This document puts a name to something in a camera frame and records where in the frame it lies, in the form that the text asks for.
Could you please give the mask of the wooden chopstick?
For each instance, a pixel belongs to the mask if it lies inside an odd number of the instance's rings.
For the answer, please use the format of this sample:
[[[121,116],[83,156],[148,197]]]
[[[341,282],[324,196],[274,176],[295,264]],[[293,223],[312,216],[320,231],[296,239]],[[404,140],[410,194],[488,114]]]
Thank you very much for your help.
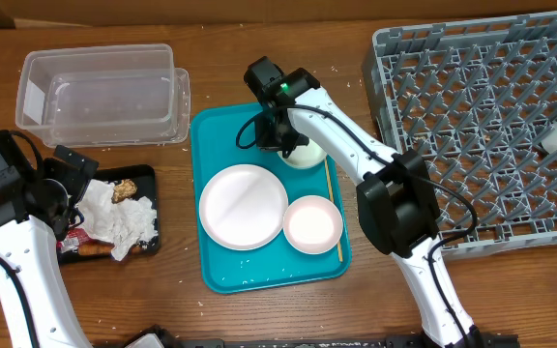
[[[328,164],[328,159],[324,159],[324,167],[326,171],[326,182],[330,201],[330,223],[331,223],[331,237],[330,241],[336,243],[337,249],[337,259],[339,263],[343,262],[342,246],[340,242],[340,237],[342,234],[342,223],[339,221],[341,218],[341,213],[335,204],[332,180],[330,175],[330,165]]]

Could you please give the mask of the red snack wrapper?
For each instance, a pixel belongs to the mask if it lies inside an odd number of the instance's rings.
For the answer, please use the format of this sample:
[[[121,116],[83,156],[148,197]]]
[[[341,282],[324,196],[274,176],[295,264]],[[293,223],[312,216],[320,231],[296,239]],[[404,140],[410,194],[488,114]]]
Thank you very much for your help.
[[[57,250],[60,253],[66,253],[78,250],[81,246],[89,244],[92,239],[82,228],[75,228],[69,231],[68,235],[63,241],[56,244]]]

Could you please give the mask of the large white plate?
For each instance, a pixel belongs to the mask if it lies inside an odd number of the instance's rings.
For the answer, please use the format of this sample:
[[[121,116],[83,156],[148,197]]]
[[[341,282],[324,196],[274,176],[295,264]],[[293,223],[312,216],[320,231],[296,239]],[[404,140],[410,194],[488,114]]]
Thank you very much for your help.
[[[261,166],[237,164],[210,179],[201,192],[198,214],[214,242],[248,251],[279,234],[287,207],[287,192],[277,176]]]

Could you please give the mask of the white bowl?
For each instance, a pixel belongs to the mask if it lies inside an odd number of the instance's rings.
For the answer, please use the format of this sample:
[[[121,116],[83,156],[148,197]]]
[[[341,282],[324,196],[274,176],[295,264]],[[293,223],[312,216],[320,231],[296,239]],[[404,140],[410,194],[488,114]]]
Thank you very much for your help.
[[[302,170],[318,165],[327,157],[327,153],[313,140],[310,140],[308,145],[297,146],[287,158],[282,152],[277,152],[277,155],[288,166]]]

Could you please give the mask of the small white plate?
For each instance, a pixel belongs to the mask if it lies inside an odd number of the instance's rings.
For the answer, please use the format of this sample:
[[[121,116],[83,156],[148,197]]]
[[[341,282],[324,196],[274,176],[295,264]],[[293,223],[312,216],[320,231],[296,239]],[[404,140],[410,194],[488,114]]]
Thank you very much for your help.
[[[330,241],[330,201],[317,195],[303,196],[290,204],[283,217],[283,234],[301,253],[317,255],[336,246]]]

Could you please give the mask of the white napkin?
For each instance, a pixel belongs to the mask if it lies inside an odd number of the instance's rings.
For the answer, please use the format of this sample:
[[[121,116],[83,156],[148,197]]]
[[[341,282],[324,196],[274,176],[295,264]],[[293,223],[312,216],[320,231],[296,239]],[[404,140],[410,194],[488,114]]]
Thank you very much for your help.
[[[116,227],[121,217],[112,202],[113,194],[113,184],[92,180],[77,205],[84,217],[80,228],[91,239],[107,243],[115,241]]]
[[[112,257],[122,261],[138,242],[150,242],[156,237],[157,216],[152,201],[146,196],[114,204],[110,215],[112,223],[107,230],[107,237],[113,244]]]

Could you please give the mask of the brown food chunk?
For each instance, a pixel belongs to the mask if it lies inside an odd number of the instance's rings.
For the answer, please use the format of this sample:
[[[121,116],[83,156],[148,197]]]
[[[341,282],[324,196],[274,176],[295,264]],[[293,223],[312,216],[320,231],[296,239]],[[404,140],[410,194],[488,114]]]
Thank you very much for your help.
[[[137,185],[131,179],[122,180],[113,188],[112,202],[120,203],[126,199],[133,197],[137,193]]]

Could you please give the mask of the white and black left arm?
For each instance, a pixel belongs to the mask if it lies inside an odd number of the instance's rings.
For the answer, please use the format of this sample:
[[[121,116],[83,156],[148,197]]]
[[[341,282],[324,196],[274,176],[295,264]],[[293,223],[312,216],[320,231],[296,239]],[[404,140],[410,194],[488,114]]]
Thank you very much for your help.
[[[87,347],[63,282],[56,245],[83,214],[98,163],[64,146],[23,154],[16,130],[0,130],[0,304],[15,347]]]

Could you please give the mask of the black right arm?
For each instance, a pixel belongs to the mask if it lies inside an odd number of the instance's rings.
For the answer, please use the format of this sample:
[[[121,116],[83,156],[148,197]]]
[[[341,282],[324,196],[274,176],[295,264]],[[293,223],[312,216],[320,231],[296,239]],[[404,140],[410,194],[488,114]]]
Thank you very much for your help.
[[[253,146],[288,159],[318,145],[356,188],[358,219],[370,243],[399,266],[421,314],[427,347],[480,347],[483,336],[463,308],[441,255],[446,239],[436,193],[416,151],[399,153],[358,126],[307,70],[286,73],[263,56],[244,81],[262,106],[249,120]]]

